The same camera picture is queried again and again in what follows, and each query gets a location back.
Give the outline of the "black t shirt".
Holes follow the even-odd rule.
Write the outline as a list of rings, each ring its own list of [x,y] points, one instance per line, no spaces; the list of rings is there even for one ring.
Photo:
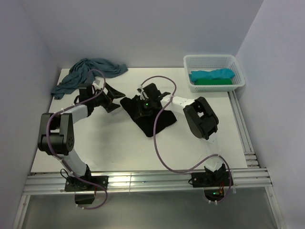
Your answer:
[[[120,104],[123,109],[128,113],[130,118],[137,124],[137,126],[144,132],[147,137],[153,137],[153,126],[154,121],[156,119],[157,114],[159,113],[159,109],[153,110],[150,116],[135,118],[136,116],[136,108],[137,108],[137,99],[140,97],[136,95],[134,98],[125,97],[120,100]],[[165,128],[175,124],[177,119],[172,111],[164,110],[158,120],[156,125],[155,133],[158,134]]]

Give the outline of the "white plastic basket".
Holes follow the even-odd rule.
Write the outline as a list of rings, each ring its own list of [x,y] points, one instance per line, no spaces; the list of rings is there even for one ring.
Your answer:
[[[186,55],[183,59],[191,92],[229,92],[245,86],[244,75],[232,55]]]

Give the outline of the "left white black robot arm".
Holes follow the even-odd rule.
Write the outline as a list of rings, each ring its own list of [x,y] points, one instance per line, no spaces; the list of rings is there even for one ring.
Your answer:
[[[85,83],[80,85],[74,105],[56,113],[41,115],[38,149],[59,160],[70,185],[81,190],[88,190],[93,185],[89,166],[74,149],[74,124],[89,117],[96,107],[101,106],[108,113],[120,108],[113,101],[124,97],[125,94],[107,83],[103,83],[102,87]]]

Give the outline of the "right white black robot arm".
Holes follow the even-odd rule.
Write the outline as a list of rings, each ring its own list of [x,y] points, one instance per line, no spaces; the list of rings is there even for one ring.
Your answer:
[[[186,99],[175,96],[174,93],[161,93],[154,83],[147,86],[140,85],[137,89],[135,119],[153,119],[152,138],[154,149],[161,164],[169,171],[184,174],[194,171],[200,165],[204,166],[204,178],[193,178],[194,187],[213,187],[221,184],[233,185],[232,172],[226,160],[219,155],[217,131],[219,119],[204,97]],[[161,115],[165,112],[177,112],[184,115],[191,133],[200,139],[205,147],[206,156],[189,169],[175,170],[170,168],[159,153],[156,134]]]

